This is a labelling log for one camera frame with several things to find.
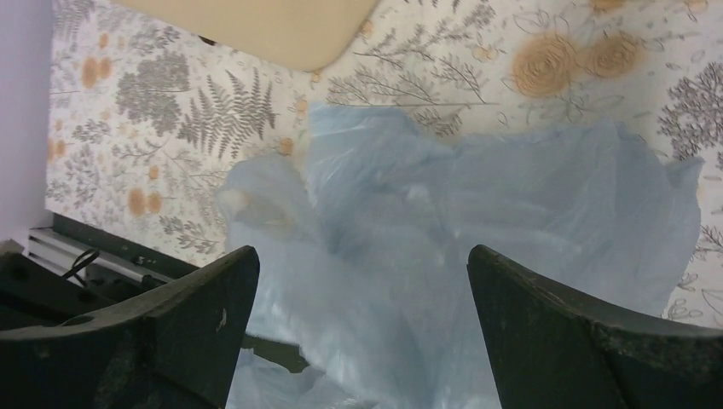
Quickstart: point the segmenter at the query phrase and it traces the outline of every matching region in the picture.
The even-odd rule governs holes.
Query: wallpaper
[[[453,141],[601,117],[707,163],[695,256],[663,316],[723,328],[723,2],[382,0],[293,72],[108,0],[54,0],[47,207],[196,265],[223,253],[231,166],[297,157],[312,101],[401,107]]]

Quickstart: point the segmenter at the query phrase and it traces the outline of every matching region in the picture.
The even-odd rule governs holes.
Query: black cable
[[[88,285],[85,284],[85,280],[81,279],[78,275],[78,271],[88,267],[100,255],[100,250],[92,248],[80,253],[80,256],[76,257],[75,261],[72,262],[72,266],[70,267],[70,269],[65,274],[63,274],[63,278],[70,279],[71,277],[75,277],[75,279],[80,283],[80,285],[82,285],[83,287],[87,287]]]

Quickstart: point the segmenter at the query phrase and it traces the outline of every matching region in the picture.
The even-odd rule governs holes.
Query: beige panel
[[[114,0],[291,69],[336,60],[379,0]]]

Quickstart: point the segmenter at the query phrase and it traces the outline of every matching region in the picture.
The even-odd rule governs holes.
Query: wrinkled plastic
[[[310,124],[303,177],[255,158],[218,194],[228,249],[261,260],[247,330],[385,409],[499,407],[466,276],[475,245],[653,315],[695,247],[702,162],[660,165],[621,124],[453,147],[396,109],[314,107]]]
[[[292,374],[283,366],[242,349],[227,409],[377,409],[346,393],[311,366]]]

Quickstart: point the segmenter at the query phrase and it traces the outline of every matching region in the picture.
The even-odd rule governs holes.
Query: white wall
[[[49,225],[50,0],[0,0],[0,240]]]

